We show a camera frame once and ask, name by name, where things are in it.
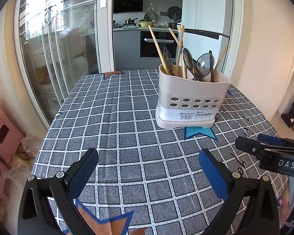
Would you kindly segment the plain bamboo chopstick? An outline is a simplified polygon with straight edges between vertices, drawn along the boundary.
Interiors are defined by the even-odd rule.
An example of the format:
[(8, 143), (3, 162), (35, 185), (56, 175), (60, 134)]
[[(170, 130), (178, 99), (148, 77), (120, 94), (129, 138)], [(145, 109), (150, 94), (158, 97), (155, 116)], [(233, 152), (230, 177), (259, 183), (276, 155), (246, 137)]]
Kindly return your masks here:
[(158, 55), (159, 55), (159, 58), (160, 58), (160, 60), (161, 60), (161, 64), (162, 64), (163, 68), (165, 69), (165, 73), (166, 73), (167, 75), (170, 75), (170, 71), (169, 71), (169, 69), (168, 69), (168, 67), (167, 67), (167, 65), (166, 65), (166, 63), (165, 63), (165, 60), (164, 60), (164, 58), (163, 58), (163, 55), (162, 55), (161, 49), (160, 49), (160, 47), (159, 47), (159, 44), (158, 44), (158, 42), (157, 42), (157, 39), (155, 38), (154, 32), (153, 32), (153, 30), (152, 30), (152, 28), (151, 28), (150, 26), (148, 27), (148, 29), (149, 29), (149, 31), (150, 31), (150, 33), (151, 33), (152, 39), (153, 39), (154, 44), (155, 44), (155, 46), (156, 46), (156, 49), (157, 49), (157, 51), (158, 51)]
[(218, 58), (218, 61), (217, 61), (216, 66), (214, 68), (214, 71), (218, 70), (220, 63), (222, 62), (222, 60), (223, 60), (223, 58), (224, 58), (224, 56), (226, 54), (227, 49), (228, 49), (228, 45), (224, 48), (224, 50), (222, 51), (221, 56)]
[(181, 25), (181, 27), (179, 28), (178, 52), (176, 55), (176, 69), (175, 69), (176, 76), (179, 76), (179, 61), (180, 61), (180, 57), (181, 57), (183, 37), (184, 37), (184, 25)]

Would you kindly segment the black handled spoon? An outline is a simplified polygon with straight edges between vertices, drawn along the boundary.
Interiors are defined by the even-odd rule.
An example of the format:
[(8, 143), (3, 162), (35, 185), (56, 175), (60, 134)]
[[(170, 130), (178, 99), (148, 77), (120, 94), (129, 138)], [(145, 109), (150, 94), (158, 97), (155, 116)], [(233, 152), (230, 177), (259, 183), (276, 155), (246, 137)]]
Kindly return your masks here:
[(174, 72), (173, 72), (173, 66), (172, 66), (172, 59), (171, 59), (171, 56), (170, 56), (170, 53), (169, 53), (169, 50), (165, 47), (163, 49), (163, 58), (165, 60), (165, 63), (170, 71), (170, 75), (174, 75)]
[(194, 78), (199, 79), (198, 74), (194, 68), (193, 58), (190, 51), (187, 48), (183, 48), (182, 50), (183, 61), (186, 68), (193, 74)]
[(212, 51), (209, 51), (210, 54), (210, 82), (214, 83), (214, 56), (212, 54)]
[(210, 82), (210, 54), (202, 54), (196, 61), (193, 60), (193, 63), (199, 77), (197, 81)]

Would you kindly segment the long bamboo chopstick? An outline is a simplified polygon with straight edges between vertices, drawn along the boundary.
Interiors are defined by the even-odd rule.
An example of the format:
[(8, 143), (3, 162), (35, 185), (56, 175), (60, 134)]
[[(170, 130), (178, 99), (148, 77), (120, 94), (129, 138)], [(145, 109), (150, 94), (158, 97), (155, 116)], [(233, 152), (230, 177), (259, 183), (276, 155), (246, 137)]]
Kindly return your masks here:
[[(171, 33), (172, 37), (174, 38), (175, 42), (177, 43), (178, 45), (178, 38), (175, 36), (174, 32), (172, 31), (171, 28), (168, 28), (169, 32)], [(185, 64), (184, 62), (182, 62), (182, 78), (186, 79), (186, 67), (185, 67)]]

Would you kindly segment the pink plastic stool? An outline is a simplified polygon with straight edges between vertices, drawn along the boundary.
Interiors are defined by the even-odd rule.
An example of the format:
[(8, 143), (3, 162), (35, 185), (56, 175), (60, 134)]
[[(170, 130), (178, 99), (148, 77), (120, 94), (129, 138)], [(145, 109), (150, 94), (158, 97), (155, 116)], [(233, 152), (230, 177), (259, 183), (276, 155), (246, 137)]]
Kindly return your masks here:
[(5, 194), (6, 171), (11, 169), (11, 160), (22, 140), (22, 133), (9, 120), (0, 108), (0, 198), (4, 204), (9, 203)]

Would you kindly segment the beige utensil holder caddy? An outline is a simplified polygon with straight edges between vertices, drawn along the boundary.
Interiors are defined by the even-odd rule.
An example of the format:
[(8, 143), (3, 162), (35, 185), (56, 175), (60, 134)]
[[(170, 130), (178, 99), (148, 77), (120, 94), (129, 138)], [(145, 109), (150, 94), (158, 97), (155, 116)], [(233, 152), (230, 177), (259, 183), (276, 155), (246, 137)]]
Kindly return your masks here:
[(224, 101), (230, 80), (220, 72), (214, 73), (214, 83), (171, 76), (159, 65), (158, 104), (156, 122), (163, 129), (179, 127), (210, 128)]

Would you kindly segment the grey checkered tablecloth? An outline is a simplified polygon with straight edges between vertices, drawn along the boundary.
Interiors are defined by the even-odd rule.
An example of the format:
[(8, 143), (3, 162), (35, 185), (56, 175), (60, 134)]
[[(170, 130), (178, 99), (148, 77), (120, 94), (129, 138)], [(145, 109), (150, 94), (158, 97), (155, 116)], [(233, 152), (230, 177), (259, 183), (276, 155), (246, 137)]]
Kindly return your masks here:
[(60, 107), (33, 165), (38, 178), (66, 171), (89, 149), (99, 162), (78, 205), (97, 221), (126, 221), (124, 234), (201, 234), (223, 201), (199, 165), (208, 149), (231, 171), (245, 177), (267, 175), (277, 198), (287, 177), (262, 170), (258, 160), (235, 147), (238, 136), (276, 136), (261, 111), (230, 86), (212, 129), (162, 129), (155, 111), (157, 70), (82, 76)]

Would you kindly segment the white refrigerator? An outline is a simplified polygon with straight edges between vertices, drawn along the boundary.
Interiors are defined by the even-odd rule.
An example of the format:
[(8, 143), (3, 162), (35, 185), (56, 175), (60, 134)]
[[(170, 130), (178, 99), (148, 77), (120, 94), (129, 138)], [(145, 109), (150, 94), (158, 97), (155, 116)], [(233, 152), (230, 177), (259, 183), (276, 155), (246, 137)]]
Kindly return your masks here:
[(185, 29), (218, 33), (217, 39), (193, 33), (184, 34), (184, 46), (197, 60), (202, 54), (212, 51), (214, 60), (229, 47), (233, 14), (233, 0), (183, 0), (181, 23)]

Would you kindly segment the yellow bowl with greens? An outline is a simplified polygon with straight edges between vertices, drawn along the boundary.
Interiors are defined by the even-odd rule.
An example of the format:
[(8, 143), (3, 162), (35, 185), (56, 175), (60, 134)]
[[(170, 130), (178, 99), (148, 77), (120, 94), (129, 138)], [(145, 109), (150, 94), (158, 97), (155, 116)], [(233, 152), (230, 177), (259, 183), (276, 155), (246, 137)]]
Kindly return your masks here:
[(140, 19), (139, 20), (139, 24), (140, 24), (141, 27), (147, 28), (149, 26), (150, 27), (153, 26), (153, 21), (152, 20), (149, 20), (147, 18), (143, 18), (143, 19)]

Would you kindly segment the glass sliding door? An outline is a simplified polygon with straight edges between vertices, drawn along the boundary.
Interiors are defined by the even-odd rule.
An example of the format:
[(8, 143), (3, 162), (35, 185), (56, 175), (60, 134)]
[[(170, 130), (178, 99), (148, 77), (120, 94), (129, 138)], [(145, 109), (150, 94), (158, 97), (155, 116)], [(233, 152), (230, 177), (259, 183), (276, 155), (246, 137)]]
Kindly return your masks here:
[(115, 69), (112, 5), (113, 0), (17, 0), (19, 68), (45, 126), (80, 77)]

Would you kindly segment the steel pot on stove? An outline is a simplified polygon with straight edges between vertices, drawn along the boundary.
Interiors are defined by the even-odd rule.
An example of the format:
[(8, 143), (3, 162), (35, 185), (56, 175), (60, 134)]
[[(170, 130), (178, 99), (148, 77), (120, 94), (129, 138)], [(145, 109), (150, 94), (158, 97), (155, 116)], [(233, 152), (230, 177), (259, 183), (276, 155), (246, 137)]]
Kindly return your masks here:
[(125, 20), (124, 26), (136, 26), (136, 20), (137, 18), (128, 18), (127, 20)]

